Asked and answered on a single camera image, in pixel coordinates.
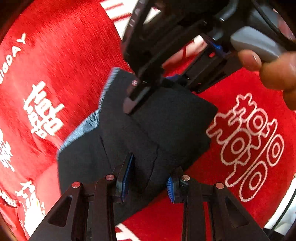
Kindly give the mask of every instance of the metal pin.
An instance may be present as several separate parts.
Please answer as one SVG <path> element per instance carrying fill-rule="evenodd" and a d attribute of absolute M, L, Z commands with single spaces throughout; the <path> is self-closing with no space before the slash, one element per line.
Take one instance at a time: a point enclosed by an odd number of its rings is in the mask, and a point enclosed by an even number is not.
<path fill-rule="evenodd" d="M 80 187 L 80 182 L 74 182 L 74 183 L 72 183 L 72 187 L 73 187 L 73 188 L 78 188 L 78 187 Z"/>
<path fill-rule="evenodd" d="M 112 181 L 114 178 L 115 178 L 115 176 L 112 175 L 112 174 L 109 174 L 109 175 L 106 176 L 107 181 Z"/>
<path fill-rule="evenodd" d="M 224 188 L 224 184 L 223 183 L 216 183 L 216 188 L 223 189 Z"/>
<path fill-rule="evenodd" d="M 190 180 L 190 176 L 188 176 L 188 175 L 183 175 L 183 176 L 182 176 L 182 180 L 185 181 L 185 182 L 187 182 L 187 181 Z"/>
<path fill-rule="evenodd" d="M 137 86 L 138 85 L 138 81 L 137 80 L 133 80 L 131 83 L 132 86 Z"/>
<path fill-rule="evenodd" d="M 131 20 L 130 20 L 130 23 L 129 23 L 129 26 L 133 27 L 135 23 L 136 23 L 136 21 L 133 20 L 133 19 L 131 19 Z"/>
<path fill-rule="evenodd" d="M 140 11 L 141 11 L 141 9 L 137 8 L 137 9 L 135 10 L 135 14 L 138 16 Z"/>

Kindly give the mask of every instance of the black cable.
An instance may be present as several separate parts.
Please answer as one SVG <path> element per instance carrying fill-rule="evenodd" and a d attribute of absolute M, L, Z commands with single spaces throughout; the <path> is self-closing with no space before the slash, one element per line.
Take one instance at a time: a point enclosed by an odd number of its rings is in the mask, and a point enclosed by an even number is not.
<path fill-rule="evenodd" d="M 268 237 L 271 236 L 271 234 L 273 233 L 273 231 L 275 230 L 275 228 L 277 227 L 277 225 L 279 224 L 279 222 L 283 219 L 283 216 L 284 216 L 284 215 L 286 214 L 286 212 L 288 211 L 288 209 L 289 209 L 291 203 L 293 202 L 295 196 L 296 196 L 296 189 L 295 189 L 295 191 L 294 191 L 294 193 L 293 193 L 293 195 L 292 195 L 292 197 L 291 197 L 291 199 L 290 199 L 288 205 L 287 205 L 286 208 L 284 209 L 283 213 L 281 214 L 281 216 L 279 217 L 279 219 L 276 221 L 276 223 L 273 225 L 273 227 L 272 227 L 271 230 L 269 231 L 269 233 L 268 233 Z"/>
<path fill-rule="evenodd" d="M 251 0 L 252 4 L 254 5 L 257 12 L 260 14 L 260 16 L 264 19 L 264 21 L 267 23 L 267 25 L 278 35 L 280 40 L 285 44 L 285 48 L 288 51 L 296 51 L 296 44 L 289 39 L 286 38 L 285 35 L 278 29 L 277 26 L 273 24 L 272 21 L 267 17 L 265 12 L 260 7 L 259 3 L 257 3 L 256 0 Z"/>

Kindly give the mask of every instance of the red carpet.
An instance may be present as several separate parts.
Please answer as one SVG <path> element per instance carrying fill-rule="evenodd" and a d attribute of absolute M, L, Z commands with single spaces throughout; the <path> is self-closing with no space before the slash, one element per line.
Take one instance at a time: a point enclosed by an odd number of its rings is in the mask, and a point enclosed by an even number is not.
<path fill-rule="evenodd" d="M 113 22 L 93 0 L 34 1 L 0 55 L 0 211 L 25 240 L 59 198 L 57 149 L 97 108 L 110 69 L 129 68 Z M 187 173 L 208 184 L 224 182 L 263 226 L 296 172 L 295 113 L 281 92 L 265 89 L 245 69 L 200 96 L 219 113 L 207 131 L 211 149 Z M 182 205 L 163 194 L 119 226 L 118 240 L 177 241 L 181 220 Z"/>

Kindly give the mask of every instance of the human hand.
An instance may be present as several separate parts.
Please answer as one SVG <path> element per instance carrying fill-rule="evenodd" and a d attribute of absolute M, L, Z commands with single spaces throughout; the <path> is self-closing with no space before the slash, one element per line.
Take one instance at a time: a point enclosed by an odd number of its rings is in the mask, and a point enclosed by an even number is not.
<path fill-rule="evenodd" d="M 280 20 L 279 28 L 284 35 L 295 40 L 285 22 Z M 296 52 L 285 53 L 271 63 L 262 63 L 259 56 L 251 50 L 240 51 L 238 57 L 247 70 L 260 72 L 260 79 L 265 87 L 282 90 L 287 107 L 296 110 Z"/>

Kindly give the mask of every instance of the black cloth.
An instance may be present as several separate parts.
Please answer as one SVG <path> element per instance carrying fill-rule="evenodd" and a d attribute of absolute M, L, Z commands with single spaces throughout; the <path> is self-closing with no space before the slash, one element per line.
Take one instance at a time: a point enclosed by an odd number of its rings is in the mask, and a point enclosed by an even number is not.
<path fill-rule="evenodd" d="M 127 202 L 114 205 L 115 223 L 145 207 L 164 188 L 172 169 L 187 169 L 210 144 L 205 134 L 217 108 L 178 84 L 160 87 L 132 115 L 123 113 L 135 77 L 120 70 L 105 94 L 99 126 L 59 155 L 61 192 L 75 181 L 95 182 L 135 155 Z"/>

